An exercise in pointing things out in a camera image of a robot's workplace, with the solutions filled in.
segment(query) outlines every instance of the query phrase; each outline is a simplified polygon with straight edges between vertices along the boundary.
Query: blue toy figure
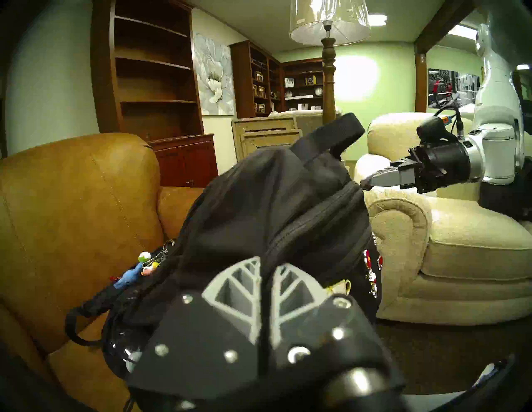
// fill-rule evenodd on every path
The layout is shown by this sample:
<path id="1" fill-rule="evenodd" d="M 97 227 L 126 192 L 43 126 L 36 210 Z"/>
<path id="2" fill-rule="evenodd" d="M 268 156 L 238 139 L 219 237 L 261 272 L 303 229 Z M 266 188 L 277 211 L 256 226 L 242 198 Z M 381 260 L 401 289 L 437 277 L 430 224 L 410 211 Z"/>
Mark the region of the blue toy figure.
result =
<path id="1" fill-rule="evenodd" d="M 137 280 L 139 274 L 142 271 L 142 262 L 139 262 L 135 268 L 126 271 L 120 279 L 116 281 L 114 287 L 117 289 L 122 289 L 126 285 L 133 283 Z"/>

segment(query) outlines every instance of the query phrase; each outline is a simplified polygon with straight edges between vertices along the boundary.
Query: cream armchair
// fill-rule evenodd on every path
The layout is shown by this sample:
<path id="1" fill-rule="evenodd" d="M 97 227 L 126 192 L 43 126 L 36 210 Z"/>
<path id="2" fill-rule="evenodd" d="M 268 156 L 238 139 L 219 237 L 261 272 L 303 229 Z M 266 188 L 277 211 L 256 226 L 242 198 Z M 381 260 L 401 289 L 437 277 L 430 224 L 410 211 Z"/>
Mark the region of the cream armchair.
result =
<path id="1" fill-rule="evenodd" d="M 407 155 L 419 142 L 415 129 L 426 116 L 398 113 L 374 120 L 369 154 L 357 162 L 355 180 Z M 465 128 L 471 128 L 469 121 Z M 438 189 L 432 196 L 398 188 L 365 193 L 384 260 L 378 317 L 475 325 L 532 313 L 532 224 L 483 209 L 476 199 L 476 184 Z"/>

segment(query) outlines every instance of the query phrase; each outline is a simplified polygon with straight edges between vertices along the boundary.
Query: green toy ball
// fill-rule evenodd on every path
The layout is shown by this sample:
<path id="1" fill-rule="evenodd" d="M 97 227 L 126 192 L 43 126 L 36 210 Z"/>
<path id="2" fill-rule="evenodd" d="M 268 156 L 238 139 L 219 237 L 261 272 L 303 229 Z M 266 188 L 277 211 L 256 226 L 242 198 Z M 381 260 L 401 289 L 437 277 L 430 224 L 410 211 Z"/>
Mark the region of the green toy ball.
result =
<path id="1" fill-rule="evenodd" d="M 149 252 L 142 252 L 138 255 L 138 261 L 141 263 L 147 262 L 152 258 L 152 255 Z"/>

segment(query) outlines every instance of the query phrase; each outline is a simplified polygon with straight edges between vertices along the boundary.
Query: brown leather armchair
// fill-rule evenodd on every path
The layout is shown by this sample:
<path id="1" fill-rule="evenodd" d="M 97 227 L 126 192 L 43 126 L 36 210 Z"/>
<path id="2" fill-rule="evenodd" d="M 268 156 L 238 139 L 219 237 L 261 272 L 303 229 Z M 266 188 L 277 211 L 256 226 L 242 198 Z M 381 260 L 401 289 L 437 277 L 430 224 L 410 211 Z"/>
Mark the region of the brown leather armchair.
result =
<path id="1" fill-rule="evenodd" d="M 100 411 L 128 399 L 99 349 L 78 346 L 64 318 L 178 235 L 201 189 L 160 187 L 153 151 L 137 136 L 61 140 L 0 163 L 0 339 L 44 379 Z M 99 339 L 106 315 L 79 318 Z"/>

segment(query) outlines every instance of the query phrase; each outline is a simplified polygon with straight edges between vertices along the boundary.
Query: backpack strap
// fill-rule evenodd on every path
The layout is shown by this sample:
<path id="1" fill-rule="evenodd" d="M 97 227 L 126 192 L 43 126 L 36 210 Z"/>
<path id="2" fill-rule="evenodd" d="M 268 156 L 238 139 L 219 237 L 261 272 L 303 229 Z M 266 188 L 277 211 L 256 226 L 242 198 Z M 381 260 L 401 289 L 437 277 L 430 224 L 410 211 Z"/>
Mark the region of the backpack strap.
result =
<path id="1" fill-rule="evenodd" d="M 105 289 L 98 292 L 91 300 L 83 305 L 72 309 L 65 318 L 65 333 L 75 343 L 82 346 L 99 346 L 102 340 L 88 341 L 78 336 L 76 332 L 76 322 L 78 316 L 90 318 L 107 312 L 113 306 L 117 297 L 122 293 L 122 289 L 117 289 L 110 284 Z"/>
<path id="2" fill-rule="evenodd" d="M 344 114 L 335 121 L 324 124 L 294 143 L 290 150 L 303 163 L 308 163 L 329 150 L 334 158 L 355 143 L 365 129 L 353 113 Z"/>

